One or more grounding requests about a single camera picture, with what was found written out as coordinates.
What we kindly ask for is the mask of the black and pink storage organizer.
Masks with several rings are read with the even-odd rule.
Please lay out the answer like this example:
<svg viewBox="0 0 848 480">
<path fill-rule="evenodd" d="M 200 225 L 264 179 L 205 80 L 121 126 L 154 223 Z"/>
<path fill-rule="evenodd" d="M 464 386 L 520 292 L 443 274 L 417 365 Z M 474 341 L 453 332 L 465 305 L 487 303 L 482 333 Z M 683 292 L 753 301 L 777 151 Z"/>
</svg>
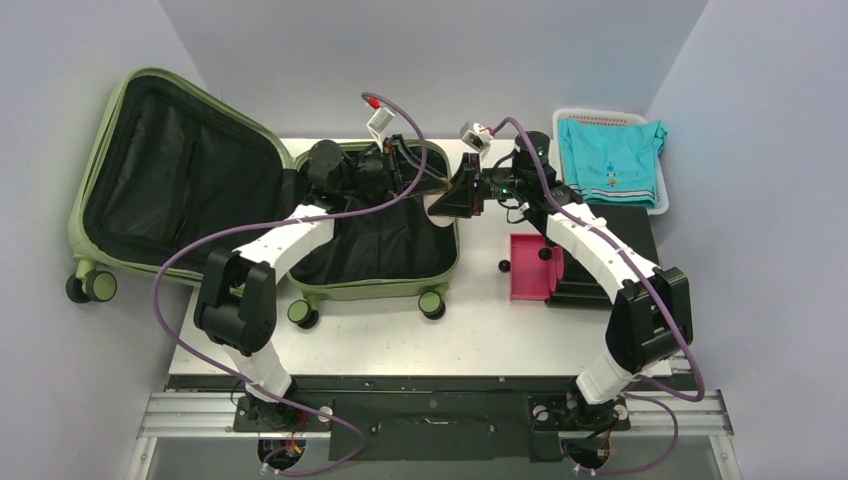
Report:
<svg viewBox="0 0 848 480">
<path fill-rule="evenodd" d="M 594 216 L 636 253 L 659 262 L 650 216 L 638 206 L 592 204 Z M 510 275 L 512 300 L 542 301 L 554 308 L 608 309 L 611 301 L 594 278 L 560 247 L 551 246 L 538 233 L 513 233 L 510 256 L 498 268 Z"/>
</svg>

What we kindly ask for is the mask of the green hard-shell suitcase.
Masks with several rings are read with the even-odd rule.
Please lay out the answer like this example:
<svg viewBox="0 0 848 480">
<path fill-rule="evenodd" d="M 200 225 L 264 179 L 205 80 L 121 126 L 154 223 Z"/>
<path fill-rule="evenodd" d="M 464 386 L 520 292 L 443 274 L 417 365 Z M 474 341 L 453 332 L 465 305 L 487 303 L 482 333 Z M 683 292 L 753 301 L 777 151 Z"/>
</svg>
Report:
<svg viewBox="0 0 848 480">
<path fill-rule="evenodd" d="M 328 197 L 311 172 L 317 157 L 315 149 L 292 155 L 268 129 L 177 74 L 129 74 L 104 112 L 69 220 L 77 269 L 65 284 L 68 299 L 107 302 L 117 291 L 115 269 L 155 273 L 179 249 L 230 229 L 167 273 L 198 285 L 212 249 L 253 241 L 252 224 Z M 311 310 L 325 299 L 445 293 L 460 256 L 458 226 L 433 224 L 422 196 L 367 213 L 391 196 L 374 181 L 342 194 L 334 238 L 288 274 Z"/>
</svg>

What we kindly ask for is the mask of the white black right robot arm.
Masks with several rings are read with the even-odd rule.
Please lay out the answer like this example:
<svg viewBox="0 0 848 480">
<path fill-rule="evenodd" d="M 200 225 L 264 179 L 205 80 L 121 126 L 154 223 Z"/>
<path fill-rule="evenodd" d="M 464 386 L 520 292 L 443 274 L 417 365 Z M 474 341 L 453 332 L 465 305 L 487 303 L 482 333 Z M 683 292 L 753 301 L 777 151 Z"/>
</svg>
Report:
<svg viewBox="0 0 848 480">
<path fill-rule="evenodd" d="M 662 269 L 642 257 L 596 216 L 580 194 L 563 184 L 547 159 L 550 139 L 541 132 L 519 134 L 508 167 L 485 168 L 481 154 L 493 139 L 473 124 L 461 140 L 470 147 L 448 189 L 427 209 L 431 217 L 471 218 L 487 200 L 514 199 L 522 217 L 565 250 L 596 281 L 612 310 L 605 350 L 580 373 L 564 400 L 566 418 L 588 427 L 647 370 L 681 352 L 693 340 L 690 289 L 677 268 Z"/>
</svg>

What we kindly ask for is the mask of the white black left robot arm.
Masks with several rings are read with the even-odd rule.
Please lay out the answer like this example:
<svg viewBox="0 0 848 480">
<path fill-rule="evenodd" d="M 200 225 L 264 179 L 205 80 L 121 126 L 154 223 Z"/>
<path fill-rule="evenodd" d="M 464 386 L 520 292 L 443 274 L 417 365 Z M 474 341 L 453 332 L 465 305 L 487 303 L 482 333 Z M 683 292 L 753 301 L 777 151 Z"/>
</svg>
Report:
<svg viewBox="0 0 848 480">
<path fill-rule="evenodd" d="M 271 337 L 277 325 L 277 285 L 297 263 L 331 242 L 339 220 L 377 214 L 422 191 L 429 166 L 426 143 L 411 148 L 393 135 L 352 159 L 341 144 L 321 140 L 306 161 L 287 169 L 292 198 L 278 222 L 259 224 L 260 236 L 231 250 L 210 253 L 194 323 L 235 364 L 234 374 L 260 402 L 272 429 L 291 427 L 298 402 L 295 382 Z"/>
</svg>

